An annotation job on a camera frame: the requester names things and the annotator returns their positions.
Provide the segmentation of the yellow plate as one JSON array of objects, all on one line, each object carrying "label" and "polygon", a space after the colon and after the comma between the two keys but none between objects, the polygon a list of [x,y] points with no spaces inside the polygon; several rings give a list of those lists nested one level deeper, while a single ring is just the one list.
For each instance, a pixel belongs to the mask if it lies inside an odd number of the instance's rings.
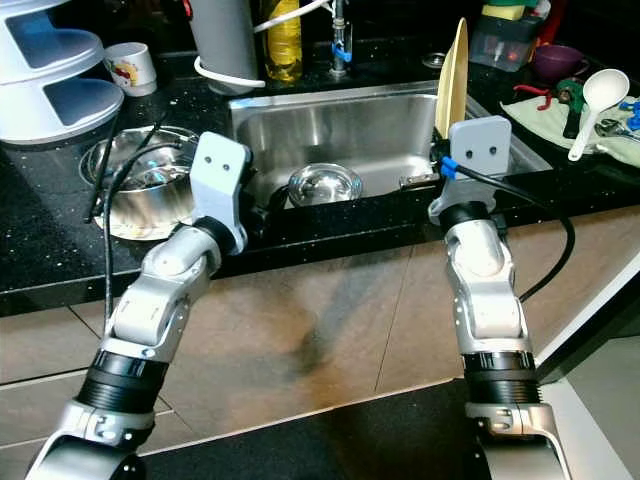
[{"label": "yellow plate", "polygon": [[442,140],[451,137],[454,123],[465,119],[468,87],[467,20],[458,20],[454,42],[445,55],[436,86],[435,131]]}]

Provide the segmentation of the thin steel utensil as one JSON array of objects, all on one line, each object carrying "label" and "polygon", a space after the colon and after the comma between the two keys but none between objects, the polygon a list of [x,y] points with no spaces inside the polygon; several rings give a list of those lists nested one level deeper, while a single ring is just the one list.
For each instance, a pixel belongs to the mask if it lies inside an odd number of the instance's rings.
[{"label": "thin steel utensil", "polygon": [[392,193],[399,191],[402,191],[402,186],[399,183],[364,184],[364,186],[362,186],[361,198],[392,195]]}]

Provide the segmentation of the steel sink basin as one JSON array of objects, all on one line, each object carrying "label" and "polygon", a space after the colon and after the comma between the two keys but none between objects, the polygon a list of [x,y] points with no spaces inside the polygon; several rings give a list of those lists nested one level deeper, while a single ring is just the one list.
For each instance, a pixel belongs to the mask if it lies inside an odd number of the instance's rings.
[{"label": "steel sink basin", "polygon": [[364,184],[401,183],[428,156],[435,102],[433,81],[236,99],[230,137],[250,147],[246,188],[259,195],[310,163],[347,166]]}]

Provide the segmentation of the small steel pot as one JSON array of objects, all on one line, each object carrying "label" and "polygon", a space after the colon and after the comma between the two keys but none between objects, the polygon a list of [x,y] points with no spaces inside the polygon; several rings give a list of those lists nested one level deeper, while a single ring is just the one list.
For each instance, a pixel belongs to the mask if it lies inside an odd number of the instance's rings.
[{"label": "small steel pot", "polygon": [[[108,186],[115,170],[140,147],[150,127],[124,129],[111,142]],[[189,187],[189,168],[198,142],[195,132],[178,125],[163,125],[143,147],[143,155],[132,166],[131,174],[116,189],[111,202],[111,236],[125,241],[161,241],[178,223],[192,223],[193,200]],[[79,157],[79,175],[92,186],[99,173],[106,140],[92,145]]]}]

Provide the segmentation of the white patterned plate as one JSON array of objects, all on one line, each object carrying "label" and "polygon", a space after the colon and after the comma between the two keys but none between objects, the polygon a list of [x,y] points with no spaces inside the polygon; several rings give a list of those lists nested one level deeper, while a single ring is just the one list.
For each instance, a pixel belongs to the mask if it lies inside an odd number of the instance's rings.
[{"label": "white patterned plate", "polygon": [[111,234],[125,241],[164,241],[179,224],[191,223],[192,209],[189,197],[118,193],[111,202]]}]

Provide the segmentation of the steel gooseneck faucet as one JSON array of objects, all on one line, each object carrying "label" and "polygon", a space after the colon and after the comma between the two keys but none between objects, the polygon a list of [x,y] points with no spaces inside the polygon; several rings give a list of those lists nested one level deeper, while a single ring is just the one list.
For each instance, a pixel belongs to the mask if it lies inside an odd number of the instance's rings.
[{"label": "steel gooseneck faucet", "polygon": [[328,9],[332,13],[332,69],[330,76],[334,78],[346,77],[349,64],[353,61],[351,45],[352,31],[346,14],[348,0],[326,0]]}]

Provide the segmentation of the yellow oil bottle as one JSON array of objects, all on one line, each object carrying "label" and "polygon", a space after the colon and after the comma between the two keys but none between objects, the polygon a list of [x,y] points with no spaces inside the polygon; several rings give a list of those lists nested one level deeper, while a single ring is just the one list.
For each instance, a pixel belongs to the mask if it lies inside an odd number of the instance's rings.
[{"label": "yellow oil bottle", "polygon": [[[300,0],[260,0],[262,22],[300,8]],[[271,81],[292,84],[302,76],[302,24],[296,17],[262,32],[266,70]]]}]

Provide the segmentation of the grey cylindrical water filter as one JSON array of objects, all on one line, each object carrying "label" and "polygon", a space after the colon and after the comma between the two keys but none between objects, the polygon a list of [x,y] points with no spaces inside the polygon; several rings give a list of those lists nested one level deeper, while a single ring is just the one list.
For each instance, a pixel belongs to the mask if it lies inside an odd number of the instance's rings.
[{"label": "grey cylindrical water filter", "polygon": [[188,0],[201,68],[233,86],[260,86],[250,0]]}]

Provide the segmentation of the yellow green sponge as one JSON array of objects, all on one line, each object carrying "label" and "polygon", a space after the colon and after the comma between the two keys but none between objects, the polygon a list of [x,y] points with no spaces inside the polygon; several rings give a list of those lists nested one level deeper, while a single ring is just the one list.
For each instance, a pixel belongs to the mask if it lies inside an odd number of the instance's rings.
[{"label": "yellow green sponge", "polygon": [[481,14],[504,20],[518,20],[538,6],[540,0],[484,0]]}]

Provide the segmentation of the white rice paddle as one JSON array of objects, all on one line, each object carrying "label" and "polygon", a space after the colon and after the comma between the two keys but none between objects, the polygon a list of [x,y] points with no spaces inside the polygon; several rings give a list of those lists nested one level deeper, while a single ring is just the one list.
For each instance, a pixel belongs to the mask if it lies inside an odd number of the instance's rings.
[{"label": "white rice paddle", "polygon": [[584,88],[582,88],[582,99],[585,100],[586,125],[582,127],[582,119],[580,113],[570,111],[566,125],[575,128],[576,136],[568,151],[567,159],[571,163],[576,163],[580,159],[584,150],[588,147],[593,136],[594,125],[599,115],[605,109],[613,108],[618,102],[625,99],[628,92],[628,77],[622,70],[604,69],[599,70],[586,79]]}]

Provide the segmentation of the white cartoon mug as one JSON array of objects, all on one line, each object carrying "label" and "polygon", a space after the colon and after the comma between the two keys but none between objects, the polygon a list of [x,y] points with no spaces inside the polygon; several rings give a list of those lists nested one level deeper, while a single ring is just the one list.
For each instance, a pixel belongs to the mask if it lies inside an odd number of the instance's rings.
[{"label": "white cartoon mug", "polygon": [[142,97],[157,90],[157,73],[148,46],[142,42],[124,42],[105,47],[105,68],[124,95]]}]

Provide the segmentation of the black edged appliance door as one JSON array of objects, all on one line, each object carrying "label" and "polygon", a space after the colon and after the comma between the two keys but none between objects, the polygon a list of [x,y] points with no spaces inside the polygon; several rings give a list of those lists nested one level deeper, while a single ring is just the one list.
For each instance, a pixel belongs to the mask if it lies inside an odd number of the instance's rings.
[{"label": "black edged appliance door", "polygon": [[608,340],[626,332],[640,333],[640,271],[626,283],[609,284],[549,344],[538,361],[538,381],[549,385],[570,374]]}]

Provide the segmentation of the black floor mat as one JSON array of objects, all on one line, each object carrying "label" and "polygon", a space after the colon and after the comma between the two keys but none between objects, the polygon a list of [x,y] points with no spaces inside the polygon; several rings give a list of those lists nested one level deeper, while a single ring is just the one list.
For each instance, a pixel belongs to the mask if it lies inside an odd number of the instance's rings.
[{"label": "black floor mat", "polygon": [[148,480],[465,480],[462,380],[145,457]]}]

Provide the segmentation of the grey drawer front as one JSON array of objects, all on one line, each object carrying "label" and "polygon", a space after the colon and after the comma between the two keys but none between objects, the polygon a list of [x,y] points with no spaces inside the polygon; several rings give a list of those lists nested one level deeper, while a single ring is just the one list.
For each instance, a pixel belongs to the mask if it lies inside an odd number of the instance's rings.
[{"label": "grey drawer front", "polygon": [[24,480],[33,458],[44,448],[49,436],[0,445],[0,480]]},{"label": "grey drawer front", "polygon": [[1,383],[86,369],[99,348],[104,325],[102,302],[1,317]]},{"label": "grey drawer front", "polygon": [[0,447],[49,435],[64,404],[81,388],[87,367],[0,365]]}]

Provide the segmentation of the green handled tool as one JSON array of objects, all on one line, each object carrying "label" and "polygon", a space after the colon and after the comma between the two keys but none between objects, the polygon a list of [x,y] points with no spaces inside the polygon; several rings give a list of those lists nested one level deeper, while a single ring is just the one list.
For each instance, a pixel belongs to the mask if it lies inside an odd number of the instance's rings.
[{"label": "green handled tool", "polygon": [[562,136],[566,140],[576,140],[579,136],[582,110],[585,99],[582,96],[582,82],[579,78],[564,78],[556,86],[557,99],[567,106],[568,113]]}]

